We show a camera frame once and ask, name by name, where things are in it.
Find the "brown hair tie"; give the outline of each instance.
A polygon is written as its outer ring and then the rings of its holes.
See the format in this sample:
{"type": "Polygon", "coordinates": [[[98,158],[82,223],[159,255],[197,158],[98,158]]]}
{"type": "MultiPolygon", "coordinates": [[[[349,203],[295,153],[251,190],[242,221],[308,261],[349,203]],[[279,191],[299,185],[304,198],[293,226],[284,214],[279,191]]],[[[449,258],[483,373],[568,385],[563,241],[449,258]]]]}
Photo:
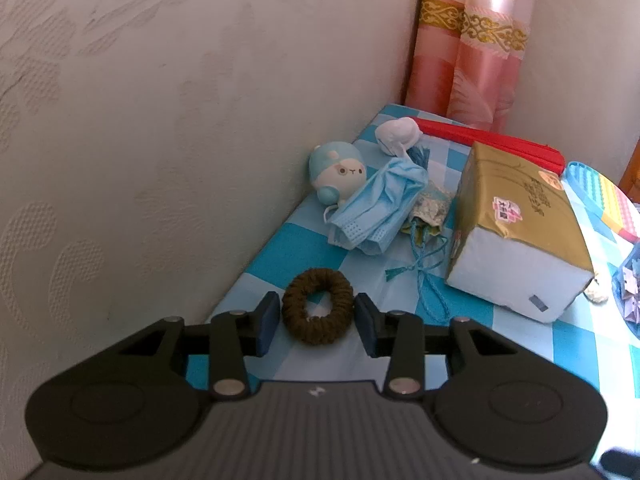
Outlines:
{"type": "Polygon", "coordinates": [[[282,298],[282,321],[289,333],[309,345],[333,343],[353,320],[353,289],[344,275],[333,269],[309,269],[296,276],[282,298]],[[327,316],[308,317],[306,297],[320,290],[331,293],[327,316]]]}

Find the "pink curtain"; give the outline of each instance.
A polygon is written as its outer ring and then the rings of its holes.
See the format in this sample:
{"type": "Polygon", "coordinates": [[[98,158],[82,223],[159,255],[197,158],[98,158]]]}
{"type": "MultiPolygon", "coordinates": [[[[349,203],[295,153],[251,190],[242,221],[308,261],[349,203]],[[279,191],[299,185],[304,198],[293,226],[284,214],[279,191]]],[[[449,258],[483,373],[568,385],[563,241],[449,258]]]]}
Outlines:
{"type": "Polygon", "coordinates": [[[534,0],[422,0],[404,104],[500,132],[534,0]]]}

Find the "wall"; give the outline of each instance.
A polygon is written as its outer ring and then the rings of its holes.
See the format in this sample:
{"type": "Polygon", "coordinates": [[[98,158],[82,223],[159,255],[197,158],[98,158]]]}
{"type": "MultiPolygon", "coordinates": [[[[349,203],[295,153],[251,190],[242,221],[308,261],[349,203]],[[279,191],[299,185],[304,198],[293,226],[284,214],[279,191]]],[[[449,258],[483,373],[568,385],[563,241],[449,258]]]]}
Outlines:
{"type": "Polygon", "coordinates": [[[0,0],[0,480],[45,378],[197,322],[402,85],[417,0],[0,0]]]}
{"type": "Polygon", "coordinates": [[[640,134],[640,0],[536,0],[505,133],[617,183],[640,134]]]}

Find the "table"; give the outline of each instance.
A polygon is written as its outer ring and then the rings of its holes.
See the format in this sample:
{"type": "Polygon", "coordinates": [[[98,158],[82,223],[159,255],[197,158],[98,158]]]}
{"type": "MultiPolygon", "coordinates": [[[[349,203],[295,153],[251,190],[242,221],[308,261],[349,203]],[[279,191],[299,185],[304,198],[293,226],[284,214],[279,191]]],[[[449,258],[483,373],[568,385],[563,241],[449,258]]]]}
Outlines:
{"type": "MultiPolygon", "coordinates": [[[[354,144],[361,151],[367,176],[384,166],[389,157],[376,144],[375,128],[385,121],[418,116],[435,121],[452,121],[399,105],[387,105],[362,131],[354,144]]],[[[469,152],[468,146],[436,137],[422,136],[421,145],[430,149],[429,178],[444,189],[455,191],[469,152]]],[[[565,186],[574,208],[594,268],[610,274],[630,253],[632,245],[614,234],[599,218],[589,213],[575,193],[565,186]]],[[[366,292],[378,308],[415,312],[416,271],[404,272],[390,282],[385,269],[414,261],[408,235],[398,235],[385,254],[365,256],[327,243],[328,228],[322,220],[322,206],[315,194],[307,196],[236,281],[213,314],[242,308],[252,310],[270,290],[281,296],[289,282],[310,267],[329,267],[342,272],[354,293],[366,292]]],[[[451,240],[452,215],[443,234],[451,240]]],[[[433,282],[451,308],[452,316],[469,316],[533,352],[584,378],[599,389],[607,403],[609,421],[594,459],[611,447],[640,450],[640,341],[629,332],[615,301],[596,306],[580,295],[552,324],[541,324],[492,305],[444,284],[449,250],[443,264],[431,271],[433,282]]],[[[426,301],[437,304],[430,292],[426,301]]],[[[328,294],[309,298],[313,315],[329,311],[328,294]]],[[[424,317],[425,322],[432,323],[424,317]]],[[[265,380],[353,381],[374,380],[382,385],[388,358],[372,359],[366,354],[352,325],[337,343],[308,347],[294,341],[279,325],[271,349],[263,358],[245,358],[252,383],[265,380]]],[[[439,387],[446,379],[444,357],[426,356],[426,386],[439,387]]],[[[188,380],[206,388],[206,357],[190,361],[188,380]]]]}

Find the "red object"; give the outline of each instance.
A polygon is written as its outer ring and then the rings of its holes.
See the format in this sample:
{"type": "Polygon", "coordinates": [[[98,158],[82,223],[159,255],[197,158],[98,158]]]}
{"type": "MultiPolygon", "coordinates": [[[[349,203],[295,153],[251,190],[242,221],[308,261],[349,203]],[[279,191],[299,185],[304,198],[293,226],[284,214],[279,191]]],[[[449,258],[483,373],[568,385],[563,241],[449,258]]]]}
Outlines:
{"type": "Polygon", "coordinates": [[[564,156],[558,150],[531,142],[530,140],[517,139],[484,130],[457,126],[456,124],[445,124],[427,119],[412,117],[418,124],[420,131],[424,134],[439,137],[441,139],[453,140],[466,146],[471,146],[474,142],[481,142],[487,146],[498,148],[504,152],[513,153],[530,160],[534,164],[548,171],[553,171],[560,176],[566,166],[564,156]]]}

